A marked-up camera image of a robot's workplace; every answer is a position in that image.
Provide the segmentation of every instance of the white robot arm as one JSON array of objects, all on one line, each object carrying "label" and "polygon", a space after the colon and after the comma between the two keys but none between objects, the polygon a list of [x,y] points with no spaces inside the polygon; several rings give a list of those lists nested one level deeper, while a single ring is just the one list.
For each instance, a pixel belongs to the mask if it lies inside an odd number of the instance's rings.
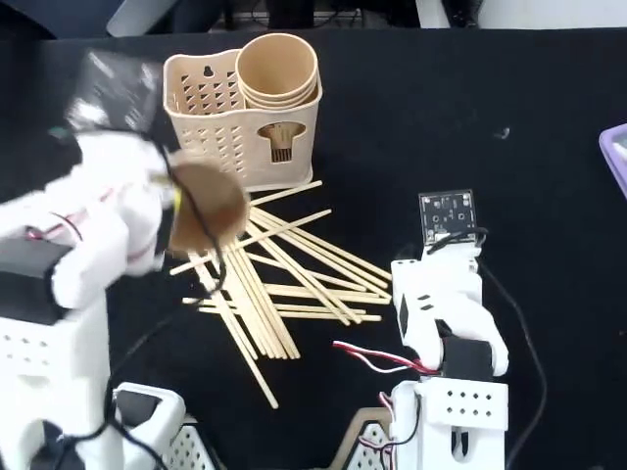
[{"label": "white robot arm", "polygon": [[400,470],[503,470],[507,385],[493,378],[507,347],[482,306],[472,194],[421,195],[421,214],[425,249],[392,262],[393,300],[403,344],[440,375],[394,389],[392,458]]},{"label": "white robot arm", "polygon": [[[155,145],[116,132],[79,134],[77,143],[82,162],[70,174],[0,206],[0,454],[7,470],[30,468],[44,444],[43,420],[74,436],[102,425],[110,374],[106,289],[124,274],[160,268],[169,240],[175,189],[164,183]],[[150,398],[145,422],[132,419],[131,434],[162,454],[182,423],[182,398],[133,384],[118,396],[134,405]],[[155,466],[112,429],[76,450],[88,470]]]}]

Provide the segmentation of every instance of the black table surface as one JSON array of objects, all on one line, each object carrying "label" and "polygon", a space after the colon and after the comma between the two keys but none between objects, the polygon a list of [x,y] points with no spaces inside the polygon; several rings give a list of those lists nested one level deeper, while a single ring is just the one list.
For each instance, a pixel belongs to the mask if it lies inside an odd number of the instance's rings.
[{"label": "black table surface", "polygon": [[[303,35],[324,86],[313,151],[324,186],[268,208],[287,219],[333,208],[311,231],[386,266],[403,245],[420,243],[418,193],[472,188],[491,230],[483,257],[524,308],[550,382],[520,468],[624,468],[627,206],[598,137],[627,120],[627,30]],[[42,135],[63,123],[86,48],[162,62],[251,37],[0,44],[0,200],[74,163],[50,158]],[[175,144],[163,112],[154,132]],[[484,290],[509,347],[510,446],[536,406],[538,381],[512,310],[492,285]],[[190,273],[122,279],[109,293],[112,362],[182,296],[200,292]],[[211,315],[182,312],[122,378],[179,392],[230,468],[325,466],[355,411],[404,378],[330,348],[343,339],[401,352],[393,308],[372,311],[384,322],[287,321],[303,358],[260,360],[278,410]]]}]

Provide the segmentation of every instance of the bamboo chopstick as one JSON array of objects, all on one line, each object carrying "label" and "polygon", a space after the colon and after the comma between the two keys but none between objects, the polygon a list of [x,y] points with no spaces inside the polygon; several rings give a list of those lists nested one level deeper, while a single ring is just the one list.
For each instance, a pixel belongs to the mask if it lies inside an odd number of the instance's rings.
[{"label": "bamboo chopstick", "polygon": [[[259,220],[261,222],[261,224],[269,224],[269,223],[271,223],[271,222],[268,222],[267,219],[259,218],[257,216],[254,216],[252,213],[251,213],[251,220],[253,220],[253,221]],[[304,240],[299,235],[295,235],[293,233],[289,233],[288,232],[288,233],[281,233],[278,236],[280,238],[282,238],[283,240],[289,242],[290,244],[294,245],[298,249],[302,250],[303,252],[305,252],[305,253],[311,255],[312,257],[318,259],[320,262],[323,262],[327,266],[332,267],[336,271],[342,273],[343,275],[345,275],[349,279],[353,280],[354,282],[362,284],[369,291],[377,293],[383,299],[387,299],[388,302],[392,299],[392,296],[390,296],[383,289],[381,289],[378,286],[375,286],[374,284],[372,284],[371,282],[363,279],[362,277],[357,275],[355,272],[353,272],[351,269],[348,269],[348,268],[340,265],[339,263],[335,262],[335,260],[333,260],[331,258],[331,257],[334,257],[334,258],[337,259],[337,257],[335,257],[334,255],[329,254],[329,257],[321,256],[320,253],[317,250],[314,250],[313,248],[311,248],[311,245],[312,245],[311,242],[308,242],[307,240]]]},{"label": "bamboo chopstick", "polygon": [[224,262],[226,269],[231,274],[226,276],[224,280],[224,290],[228,292],[237,308],[242,311],[242,320],[255,341],[257,349],[261,354],[270,358],[282,357],[285,352],[273,341],[274,338],[269,334],[266,325],[263,324],[262,319],[257,314],[259,307],[248,292],[245,280],[242,279],[243,275],[238,272],[237,267],[239,266],[235,266],[229,254],[224,255]]},{"label": "bamboo chopstick", "polygon": [[277,199],[285,198],[287,196],[292,196],[293,194],[307,191],[308,189],[317,188],[318,186],[322,186],[322,181],[318,180],[304,186],[299,186],[298,188],[286,189],[285,191],[279,191],[278,193],[268,194],[267,196],[263,196],[262,198],[254,199],[253,201],[251,201],[251,207],[258,206],[259,204],[263,203],[269,203],[270,201],[276,201]]},{"label": "bamboo chopstick", "polygon": [[[262,211],[260,209],[256,209],[256,210],[253,209],[253,210],[251,210],[250,218],[255,223],[257,223],[261,227],[265,228],[266,230],[277,230],[278,228],[280,228],[282,226],[285,226],[285,225],[282,225],[281,222],[274,221],[271,218],[272,215],[269,215],[269,216],[268,215],[269,214],[267,214],[267,212],[264,212],[264,211]],[[369,272],[366,272],[365,270],[361,269],[360,267],[347,262],[345,259],[337,257],[336,255],[333,255],[328,250],[324,249],[320,245],[315,244],[314,242],[309,241],[308,239],[306,239],[302,235],[295,234],[292,231],[292,228],[290,228],[290,231],[291,231],[291,233],[289,231],[281,231],[281,233],[278,233],[277,235],[279,235],[281,238],[283,238],[286,241],[289,238],[294,238],[294,239],[300,241],[303,245],[306,245],[310,250],[315,251],[318,256],[326,257],[326,258],[336,262],[337,264],[340,264],[341,266],[345,267],[346,269],[349,269],[349,270],[355,272],[362,279],[365,279],[365,280],[371,282],[372,284],[377,285],[381,289],[385,289],[385,288],[388,287],[387,283],[385,283],[381,279],[373,276]]]},{"label": "bamboo chopstick", "polygon": [[[219,313],[219,309],[215,306],[201,306],[198,311],[204,313]],[[238,310],[233,310],[233,313],[239,315]],[[309,320],[339,320],[333,313],[315,313],[312,311],[297,311],[297,310],[285,310],[281,311],[281,317],[283,318],[301,318]],[[381,315],[363,315],[363,321],[381,321]]]},{"label": "bamboo chopstick", "polygon": [[[246,252],[246,254],[248,255],[248,258],[252,259],[253,261],[261,262],[269,266],[278,267],[279,269],[287,269],[283,264],[274,259],[260,257],[259,255],[248,252]],[[308,269],[307,272],[318,281],[328,282],[329,284],[335,284],[336,286],[344,287],[346,289],[352,289],[354,291],[365,292],[365,287],[361,284],[345,281],[344,279],[339,279],[333,276],[327,276],[326,274],[310,271]]]},{"label": "bamboo chopstick", "polygon": [[[189,252],[188,256],[190,259],[199,258],[198,254],[195,252]],[[201,283],[203,284],[203,286],[205,286],[205,289],[207,289],[207,291],[210,291],[212,289],[213,281],[211,279],[211,274],[209,270],[207,269],[207,267],[202,265],[202,266],[197,266],[195,269],[196,269],[196,273],[198,274],[200,278]],[[254,359],[257,359],[257,354],[255,353],[255,350],[253,349],[253,345],[251,345],[250,341],[248,341],[248,338],[242,331],[241,326],[239,325],[239,323],[237,322],[237,319],[235,318],[235,315],[226,304],[226,301],[222,293],[215,292],[215,296],[216,296],[216,300],[218,304],[220,305],[219,313],[222,317],[222,320],[224,321],[224,324],[226,325],[226,329],[231,334],[231,337],[233,338],[233,340],[235,340],[235,344],[237,345],[237,348],[242,353],[242,356],[244,357],[244,360],[248,364],[248,367],[250,368],[251,372],[253,373],[253,376],[257,380],[257,383],[262,388],[262,391],[264,392],[264,395],[267,398],[267,401],[270,403],[270,406],[273,409],[278,408],[278,401],[276,401],[276,398],[274,397],[272,390],[268,386],[267,382],[264,379],[264,376],[259,370],[259,367],[257,367],[257,364],[254,361]]]},{"label": "bamboo chopstick", "polygon": [[[312,293],[301,286],[283,286],[281,284],[265,284],[265,289],[271,296],[279,297],[295,297],[299,299],[312,299]],[[351,292],[329,290],[330,294],[343,302],[355,302],[357,304],[375,304],[386,306],[390,303],[387,299],[383,299],[376,294],[369,292]]]},{"label": "bamboo chopstick", "polygon": [[[198,302],[198,299],[194,299],[192,297],[183,297],[181,302],[183,304],[194,304]],[[238,308],[238,305],[234,301],[226,301],[228,306]],[[216,307],[216,302],[211,299],[202,299],[199,303],[200,306],[211,306]],[[302,311],[308,313],[331,313],[331,311],[325,306],[321,305],[294,305],[294,304],[274,304],[279,314],[282,311]],[[351,308],[354,314],[356,315],[365,315],[366,311],[363,308]]]},{"label": "bamboo chopstick", "polygon": [[[261,230],[257,228],[253,224],[249,224],[247,227],[248,233],[251,235],[256,235],[261,233]],[[341,316],[344,321],[348,323],[348,320],[344,317],[346,315],[351,320],[356,323],[361,323],[360,318],[351,312],[351,310],[339,299],[337,299],[333,294],[329,292],[329,290],[324,287],[320,282],[311,277],[307,271],[300,266],[297,262],[294,261],[293,258],[288,256],[283,250],[281,250],[274,242],[271,240],[262,240],[262,247],[267,250],[271,255],[273,255],[276,259],[280,259],[283,263],[289,268],[288,270],[294,277],[296,277],[301,284],[303,284],[312,294],[319,299],[322,304],[328,307],[333,313],[336,313],[338,316]]]},{"label": "bamboo chopstick", "polygon": [[[308,222],[312,222],[314,220],[317,220],[319,218],[322,218],[326,215],[329,215],[331,213],[331,209],[327,209],[326,211],[320,211],[320,212],[316,212],[313,213],[312,215],[309,215],[307,217],[303,217],[303,218],[299,218],[298,220],[294,220],[293,222],[287,223],[283,226],[280,227],[274,227],[271,230],[268,230],[267,232],[262,232],[260,231],[260,233],[258,233],[256,236],[249,238],[248,240],[244,240],[238,243],[233,244],[232,248],[230,250],[224,250],[224,252],[229,252],[233,251],[233,250],[240,250],[244,247],[248,247],[249,245],[253,244],[253,243],[257,243],[265,238],[274,236],[274,235],[278,235],[281,232],[284,232],[286,230],[290,230],[291,228],[295,228],[298,227],[299,225],[304,225]],[[190,261],[190,262],[186,262],[185,264],[182,264],[181,266],[177,266],[174,267],[173,269],[171,269],[169,271],[169,275],[170,276],[175,276],[176,274],[180,274],[181,272],[185,272],[188,269],[192,269],[193,267],[197,266],[198,264],[204,264],[207,261],[212,260],[214,257],[214,254],[208,254],[204,257],[201,257],[199,259],[197,259],[196,261]]]},{"label": "bamboo chopstick", "polygon": [[[276,215],[272,215],[271,213],[264,211],[262,209],[254,209],[255,212],[259,212],[262,213],[263,215],[265,215],[266,218],[274,221],[275,223],[278,223],[280,225],[284,225],[286,222],[285,220],[280,219],[279,217],[277,217]],[[309,233],[306,230],[303,230],[302,228],[294,228],[292,229],[292,231],[298,235],[301,235],[302,237],[308,239],[309,241],[316,243],[318,245],[320,245],[321,247],[327,249],[329,252],[333,252],[336,255],[339,255],[341,257],[344,257],[345,259],[348,259],[349,261],[352,261],[354,264],[358,264],[361,267],[364,267],[365,269],[378,274],[379,276],[381,276],[383,279],[387,279],[388,281],[392,280],[392,274],[390,274],[388,271],[386,271],[385,269],[381,269],[379,266],[372,264],[371,262],[366,261],[365,259],[361,259],[359,257],[356,257],[355,255],[353,255],[352,253],[349,253],[345,250],[342,250],[339,247],[336,247],[335,245],[333,245],[332,243],[327,242],[326,240],[322,240],[319,237],[316,237],[315,235],[312,235],[311,233]]]},{"label": "bamboo chopstick", "polygon": [[239,260],[241,269],[248,278],[248,285],[259,301],[261,310],[258,313],[265,317],[269,333],[276,338],[276,341],[279,342],[281,348],[287,352],[290,358],[299,358],[301,355],[296,348],[296,344],[276,311],[271,298],[265,291],[264,284],[259,278],[257,271],[255,271],[253,264],[243,251],[234,252],[233,256]]}]

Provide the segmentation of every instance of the beige plastic basket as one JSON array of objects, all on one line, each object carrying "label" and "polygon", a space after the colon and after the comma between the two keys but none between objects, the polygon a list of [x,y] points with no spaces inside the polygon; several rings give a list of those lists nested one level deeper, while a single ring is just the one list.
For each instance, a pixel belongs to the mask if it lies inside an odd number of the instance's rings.
[{"label": "beige plastic basket", "polygon": [[235,72],[238,53],[234,49],[211,56],[176,55],[166,61],[164,108],[181,149],[234,172],[248,191],[310,182],[322,97],[319,75],[308,103],[287,111],[249,110]]}]

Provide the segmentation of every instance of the paper cup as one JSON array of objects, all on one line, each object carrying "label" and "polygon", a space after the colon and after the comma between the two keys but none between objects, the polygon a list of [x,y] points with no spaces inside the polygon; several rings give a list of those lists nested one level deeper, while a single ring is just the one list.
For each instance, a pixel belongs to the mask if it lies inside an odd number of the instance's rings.
[{"label": "paper cup", "polygon": [[[248,194],[237,179],[185,151],[176,152],[171,161],[172,171],[189,190],[207,228],[219,243],[225,245],[235,240],[246,226],[249,209]],[[190,201],[181,194],[170,232],[170,252],[178,255],[188,250],[204,252],[213,249]]]},{"label": "paper cup", "polygon": [[240,89],[242,95],[246,99],[246,103],[249,104],[248,108],[259,108],[262,110],[289,110],[308,103],[315,93],[317,81],[313,82],[303,93],[296,98],[286,100],[283,102],[272,102],[261,98],[256,98],[248,95],[243,88]]},{"label": "paper cup", "polygon": [[235,69],[248,96],[280,102],[302,95],[316,81],[317,56],[300,37],[265,34],[244,46]]}]

